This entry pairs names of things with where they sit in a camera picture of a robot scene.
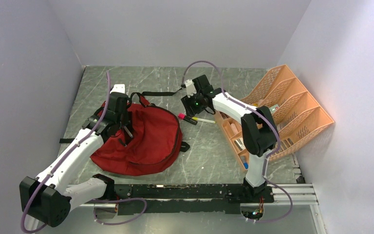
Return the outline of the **red student backpack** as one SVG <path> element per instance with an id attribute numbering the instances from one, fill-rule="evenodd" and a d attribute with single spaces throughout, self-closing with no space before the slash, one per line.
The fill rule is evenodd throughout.
<path id="1" fill-rule="evenodd" d="M 137 92 L 138 103 L 128 101 L 128 134 L 123 123 L 107 132 L 106 143 L 90 159 L 106 172 L 143 176 L 171 166 L 181 152 L 190 149 L 183 141 L 180 123 L 171 111 L 150 103 L 147 96 L 172 96 L 173 92 Z"/>

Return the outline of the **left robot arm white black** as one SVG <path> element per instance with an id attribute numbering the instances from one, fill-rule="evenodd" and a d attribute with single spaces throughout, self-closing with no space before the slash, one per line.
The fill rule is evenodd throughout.
<path id="1" fill-rule="evenodd" d="M 26 233 L 27 215 L 44 225 L 56 227 L 70 211 L 88 201 L 116 198 L 114 182 L 107 176 L 94 175 L 78 185 L 69 185 L 69 182 L 96 150 L 130 123 L 128 99 L 123 85 L 114 86 L 101 116 L 89 117 L 66 150 L 48 168 L 35 178 L 27 176 L 21 181 L 21 227 Z"/>

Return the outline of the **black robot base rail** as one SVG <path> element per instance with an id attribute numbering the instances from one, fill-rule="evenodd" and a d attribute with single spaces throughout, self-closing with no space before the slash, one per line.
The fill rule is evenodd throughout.
<path id="1" fill-rule="evenodd" d="M 119 215 L 145 213 L 200 213 L 223 212 L 242 214 L 259 219 L 265 205 L 315 205 L 318 203 L 314 189 L 294 184 L 289 188 L 273 185 L 253 193 L 244 184 L 115 184 L 116 198 L 93 199 L 86 203 L 116 204 Z"/>

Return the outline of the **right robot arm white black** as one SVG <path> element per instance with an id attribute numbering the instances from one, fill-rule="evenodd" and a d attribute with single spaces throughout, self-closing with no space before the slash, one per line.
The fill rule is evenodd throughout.
<path id="1" fill-rule="evenodd" d="M 187 92 L 181 99 L 187 116 L 194 117 L 209 108 L 241 125 L 243 143 L 249 153 L 244 182 L 253 193 L 261 192 L 267 185 L 267 158 L 280 140 L 269 108 L 245 104 L 224 89 L 213 88 L 205 75 L 182 81 L 181 87 Z"/>

